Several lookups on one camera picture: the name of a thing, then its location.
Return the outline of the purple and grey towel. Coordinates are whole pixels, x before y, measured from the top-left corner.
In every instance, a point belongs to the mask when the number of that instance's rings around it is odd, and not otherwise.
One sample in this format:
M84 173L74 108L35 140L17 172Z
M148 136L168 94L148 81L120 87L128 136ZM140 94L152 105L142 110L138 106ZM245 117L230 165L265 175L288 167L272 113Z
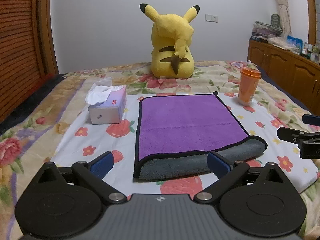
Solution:
M133 177L165 180L208 173L207 155L230 162L263 155L267 142L249 135L218 93L169 95L139 102Z

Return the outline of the white floral cloth mat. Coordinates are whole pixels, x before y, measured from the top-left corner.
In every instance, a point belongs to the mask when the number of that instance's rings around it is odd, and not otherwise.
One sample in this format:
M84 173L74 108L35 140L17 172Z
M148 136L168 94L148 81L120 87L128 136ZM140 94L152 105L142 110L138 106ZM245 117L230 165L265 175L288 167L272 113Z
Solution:
M263 102L242 106L233 93L129 96L127 108L117 124L92 124L84 109L59 143L54 163L68 167L111 152L114 166L104 181L126 196L193 196L216 181L207 167L207 152L227 155L236 144L245 149L229 160L252 167L274 162L299 192L318 178L313 161L300 158L297 146L277 138L277 129L297 125L297 118L285 112L281 119Z

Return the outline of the wooden sideboard cabinet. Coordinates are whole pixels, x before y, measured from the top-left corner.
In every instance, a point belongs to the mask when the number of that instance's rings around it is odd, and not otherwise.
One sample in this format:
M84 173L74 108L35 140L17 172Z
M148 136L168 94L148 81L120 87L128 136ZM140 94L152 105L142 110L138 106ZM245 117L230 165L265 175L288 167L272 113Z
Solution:
M263 79L280 87L312 114L319 115L319 64L276 46L249 40L247 59Z

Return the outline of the floral bed quilt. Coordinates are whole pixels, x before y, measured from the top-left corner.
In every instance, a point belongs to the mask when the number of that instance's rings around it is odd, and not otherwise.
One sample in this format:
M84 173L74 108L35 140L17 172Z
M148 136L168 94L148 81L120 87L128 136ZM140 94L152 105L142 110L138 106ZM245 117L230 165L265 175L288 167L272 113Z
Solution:
M177 179L135 182L135 140L139 102L150 96L195 95L218 92L219 98L240 121L249 135L267 142L265 153L249 161L251 167L277 163L300 193L307 207L299 232L303 239L319 237L319 161L301 159L295 144L279 140L277 129L288 127L317 132L306 125L306 110L280 89L261 79L250 106L238 104L240 68L255 68L250 62L202 61L188 79L157 79L147 62L125 66L82 70L66 74L44 98L26 100L17 115L1 132L1 239L19 239L22 232L14 209L32 178L48 161L69 167L79 160L91 161L106 151L114 157L107 183L126 196L133 193L189 194L191 196L216 180L212 173ZM92 85L110 78L124 85L127 101L121 123L91 124L85 97Z

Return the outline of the purple tissue box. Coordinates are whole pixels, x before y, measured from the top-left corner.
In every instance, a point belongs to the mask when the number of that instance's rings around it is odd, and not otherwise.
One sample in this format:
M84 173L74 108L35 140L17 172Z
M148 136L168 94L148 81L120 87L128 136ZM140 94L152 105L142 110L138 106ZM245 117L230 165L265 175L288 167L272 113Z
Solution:
M126 105L126 97L126 86L94 84L85 98L91 123L94 125L120 123Z

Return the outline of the orange lidded cup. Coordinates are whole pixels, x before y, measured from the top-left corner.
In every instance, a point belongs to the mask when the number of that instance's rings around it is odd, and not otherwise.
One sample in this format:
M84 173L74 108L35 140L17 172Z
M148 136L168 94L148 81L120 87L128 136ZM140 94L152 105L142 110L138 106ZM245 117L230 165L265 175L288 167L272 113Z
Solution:
M240 69L238 100L242 105L249 106L251 104L260 79L261 72L259 70L249 67Z

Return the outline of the blue picture box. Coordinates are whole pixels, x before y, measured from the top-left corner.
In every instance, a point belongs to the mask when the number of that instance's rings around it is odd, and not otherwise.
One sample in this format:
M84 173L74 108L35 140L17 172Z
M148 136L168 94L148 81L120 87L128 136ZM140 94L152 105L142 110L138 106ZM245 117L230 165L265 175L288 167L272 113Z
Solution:
M302 39L288 35L287 42L290 46L290 50L297 52L298 54L300 54L302 52L302 49L303 49L303 40Z

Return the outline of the stack of folded fabrics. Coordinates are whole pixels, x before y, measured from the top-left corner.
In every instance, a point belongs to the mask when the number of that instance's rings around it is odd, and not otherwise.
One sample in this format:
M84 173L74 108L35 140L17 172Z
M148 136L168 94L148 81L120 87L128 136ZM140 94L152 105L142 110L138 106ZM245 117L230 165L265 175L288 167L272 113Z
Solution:
M273 25L255 21L252 28L252 36L267 40L282 35L282 29Z

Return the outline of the grey woven basket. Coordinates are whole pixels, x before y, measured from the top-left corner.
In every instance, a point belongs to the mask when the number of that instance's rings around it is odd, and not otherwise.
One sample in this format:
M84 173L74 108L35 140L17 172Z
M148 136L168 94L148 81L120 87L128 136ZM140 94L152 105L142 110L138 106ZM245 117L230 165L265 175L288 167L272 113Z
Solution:
M278 14L271 15L271 25L277 29L281 28L280 16Z

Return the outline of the yellow Pikachu plush toy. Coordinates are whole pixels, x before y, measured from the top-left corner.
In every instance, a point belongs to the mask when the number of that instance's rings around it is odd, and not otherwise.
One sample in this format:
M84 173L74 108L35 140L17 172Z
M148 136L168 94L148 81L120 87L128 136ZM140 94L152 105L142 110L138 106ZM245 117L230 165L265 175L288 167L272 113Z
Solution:
M190 22L198 15L200 7L191 7L184 16L159 14L149 4L140 9L152 20L151 71L158 79L187 79L193 75L195 64L190 52L194 28Z

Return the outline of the wooden slatted wardrobe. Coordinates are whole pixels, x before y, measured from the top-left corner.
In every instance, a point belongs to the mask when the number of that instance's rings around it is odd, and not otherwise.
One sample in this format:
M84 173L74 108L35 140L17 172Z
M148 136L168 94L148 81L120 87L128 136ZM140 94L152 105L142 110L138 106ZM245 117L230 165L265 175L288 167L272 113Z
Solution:
M58 72L50 0L1 0L1 120Z

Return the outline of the cream lace curtain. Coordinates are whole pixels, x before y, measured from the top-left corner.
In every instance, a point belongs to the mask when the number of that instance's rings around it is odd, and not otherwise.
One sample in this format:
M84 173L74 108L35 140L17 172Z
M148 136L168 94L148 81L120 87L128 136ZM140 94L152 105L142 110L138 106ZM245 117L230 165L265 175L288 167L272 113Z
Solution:
M282 36L287 38L291 33L289 0L277 0Z

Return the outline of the wooden window frame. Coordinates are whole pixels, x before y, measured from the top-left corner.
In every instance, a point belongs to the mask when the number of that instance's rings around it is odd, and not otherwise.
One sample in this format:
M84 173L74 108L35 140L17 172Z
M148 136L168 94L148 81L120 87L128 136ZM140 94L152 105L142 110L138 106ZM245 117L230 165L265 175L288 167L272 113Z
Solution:
M315 0L307 0L308 1L308 19L309 19L309 27L308 27L308 43L311 45L316 44L316 5Z

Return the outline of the white wall switch plate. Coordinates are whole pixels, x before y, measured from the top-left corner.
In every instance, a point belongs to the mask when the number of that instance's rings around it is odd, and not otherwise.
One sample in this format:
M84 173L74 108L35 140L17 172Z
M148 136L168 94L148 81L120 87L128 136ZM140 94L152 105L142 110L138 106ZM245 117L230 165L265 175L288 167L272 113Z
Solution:
M218 23L219 22L219 17L218 16L214 16L214 15L205 14L205 21L206 22Z

